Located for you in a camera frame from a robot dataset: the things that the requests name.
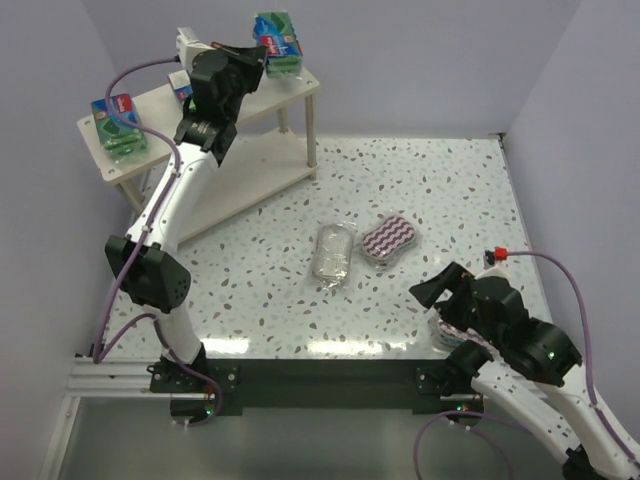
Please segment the Vileda pack with red logo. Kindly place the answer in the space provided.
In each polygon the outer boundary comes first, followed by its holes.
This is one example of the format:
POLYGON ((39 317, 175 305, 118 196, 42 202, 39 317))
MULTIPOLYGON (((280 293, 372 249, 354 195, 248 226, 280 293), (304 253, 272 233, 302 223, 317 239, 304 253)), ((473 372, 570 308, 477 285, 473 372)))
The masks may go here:
POLYGON ((256 13, 253 38, 258 46, 267 49, 266 74, 269 78, 300 75, 303 51, 287 11, 256 13))

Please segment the Vileda pack with barcode label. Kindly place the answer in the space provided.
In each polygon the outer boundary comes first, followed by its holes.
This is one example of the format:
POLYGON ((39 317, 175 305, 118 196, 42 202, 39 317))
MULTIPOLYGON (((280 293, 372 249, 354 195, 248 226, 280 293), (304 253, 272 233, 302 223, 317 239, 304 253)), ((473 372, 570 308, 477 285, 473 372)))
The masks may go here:
POLYGON ((180 106, 193 94, 190 77, 187 71, 179 70, 167 75, 167 80, 180 106))

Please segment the large blue Vileda sponge pack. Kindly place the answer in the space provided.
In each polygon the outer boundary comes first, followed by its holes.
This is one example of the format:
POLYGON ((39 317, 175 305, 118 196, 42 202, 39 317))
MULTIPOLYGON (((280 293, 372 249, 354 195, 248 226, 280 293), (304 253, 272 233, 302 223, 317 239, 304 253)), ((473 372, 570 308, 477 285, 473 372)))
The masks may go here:
MULTIPOLYGON (((118 115, 130 122, 139 122, 136 107, 128 93, 112 96, 111 105, 118 115)), ((116 164, 129 163, 147 156, 145 134, 110 114, 104 98, 92 101, 91 110, 100 146, 110 160, 116 164)))

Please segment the silver mesh scourer pack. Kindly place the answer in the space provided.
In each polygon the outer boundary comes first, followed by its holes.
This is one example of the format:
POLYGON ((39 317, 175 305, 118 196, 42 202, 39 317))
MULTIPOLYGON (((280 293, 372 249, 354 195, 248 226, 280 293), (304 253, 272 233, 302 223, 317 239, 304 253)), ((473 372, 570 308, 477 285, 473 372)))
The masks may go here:
POLYGON ((350 222, 323 223, 311 258, 311 276, 323 289, 342 287, 350 276, 357 227, 350 222))

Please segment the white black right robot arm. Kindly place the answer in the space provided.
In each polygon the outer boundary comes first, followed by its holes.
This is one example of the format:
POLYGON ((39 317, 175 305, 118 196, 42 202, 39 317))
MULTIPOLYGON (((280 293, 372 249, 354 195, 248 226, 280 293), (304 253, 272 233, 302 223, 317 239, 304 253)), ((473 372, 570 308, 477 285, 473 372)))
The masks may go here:
POLYGON ((445 360, 444 391, 489 397, 561 463, 567 479, 636 479, 639 444, 590 383, 587 360, 554 324, 531 316, 498 268, 457 263, 410 288, 426 309, 469 333, 445 360))

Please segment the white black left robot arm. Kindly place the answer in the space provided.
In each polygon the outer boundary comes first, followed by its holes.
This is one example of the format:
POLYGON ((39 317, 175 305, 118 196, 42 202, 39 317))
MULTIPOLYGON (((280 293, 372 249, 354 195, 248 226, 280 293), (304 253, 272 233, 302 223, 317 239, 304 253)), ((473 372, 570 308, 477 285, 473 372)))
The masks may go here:
POLYGON ((108 239, 105 253, 116 277, 112 290, 125 292, 153 320, 170 361, 193 365, 204 347, 184 304, 191 275, 175 257, 179 234, 237 135, 242 101, 259 87, 267 49, 217 44, 176 59, 188 72, 192 93, 174 136, 158 136, 171 149, 169 162, 143 213, 124 236, 108 239))

